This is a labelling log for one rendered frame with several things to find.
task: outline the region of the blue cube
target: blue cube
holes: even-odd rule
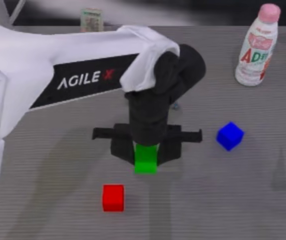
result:
[[[231,151],[242,141],[244,132],[233,122],[222,127],[217,134],[216,140],[228,151]]]

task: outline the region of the robotic arm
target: robotic arm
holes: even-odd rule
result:
[[[26,112],[120,88],[133,141],[158,144],[170,104],[204,74],[194,49],[148,27],[41,35],[0,26],[0,171],[3,138]]]

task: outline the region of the green cube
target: green cube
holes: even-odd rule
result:
[[[135,173],[155,174],[157,172],[157,146],[136,144]]]

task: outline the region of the table surface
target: table surface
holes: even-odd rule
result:
[[[137,175],[110,154],[109,140],[91,140],[94,127],[128,122],[121,90],[29,112],[6,138],[0,240],[286,240],[286,27],[254,88],[233,77],[247,27],[154,29],[206,61],[205,78],[169,117],[183,130],[203,129],[203,142],[184,143],[182,158],[157,175]],[[245,131],[231,152],[215,140],[229,121]],[[116,183],[126,210],[102,212],[102,185]]]

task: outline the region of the bottle cap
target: bottle cap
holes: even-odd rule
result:
[[[261,6],[258,13],[258,18],[262,22],[273,24],[278,21],[280,14],[281,9],[279,6],[272,3],[267,3]]]

